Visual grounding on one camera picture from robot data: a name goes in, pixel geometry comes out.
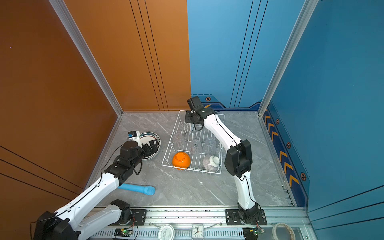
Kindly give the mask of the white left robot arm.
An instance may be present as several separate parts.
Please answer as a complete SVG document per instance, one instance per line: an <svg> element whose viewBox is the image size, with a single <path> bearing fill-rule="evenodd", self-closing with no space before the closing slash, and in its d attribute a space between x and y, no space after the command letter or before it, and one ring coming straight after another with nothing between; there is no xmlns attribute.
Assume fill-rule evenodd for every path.
<svg viewBox="0 0 384 240"><path fill-rule="evenodd" d="M158 141L142 144L131 138L121 146L121 153L105 169L100 178L79 196L53 213L45 212L30 226L32 240L87 240L114 223L133 225L130 204L114 200L100 212L87 214L108 194L118 189L132 174L138 175L137 165L158 152Z"/></svg>

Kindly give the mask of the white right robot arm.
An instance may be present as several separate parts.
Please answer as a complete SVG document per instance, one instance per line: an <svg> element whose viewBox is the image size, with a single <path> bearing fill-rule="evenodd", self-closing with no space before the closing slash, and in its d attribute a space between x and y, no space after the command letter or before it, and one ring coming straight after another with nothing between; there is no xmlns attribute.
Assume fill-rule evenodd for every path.
<svg viewBox="0 0 384 240"><path fill-rule="evenodd" d="M226 149L225 168L234 177L238 192L238 208L241 221L250 225L259 216L260 207L254 199L251 184L252 147L247 140L241 140L219 119L210 107L194 107L187 111L186 123L201 125L209 130Z"/></svg>

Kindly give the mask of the white plate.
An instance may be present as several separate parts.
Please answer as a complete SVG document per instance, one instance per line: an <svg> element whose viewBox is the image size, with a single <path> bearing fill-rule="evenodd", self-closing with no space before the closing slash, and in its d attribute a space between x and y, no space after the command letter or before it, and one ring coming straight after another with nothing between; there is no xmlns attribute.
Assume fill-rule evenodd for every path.
<svg viewBox="0 0 384 240"><path fill-rule="evenodd" d="M143 132L140 134L141 148L145 151L144 161L153 159L159 152L161 139L153 132Z"/></svg>

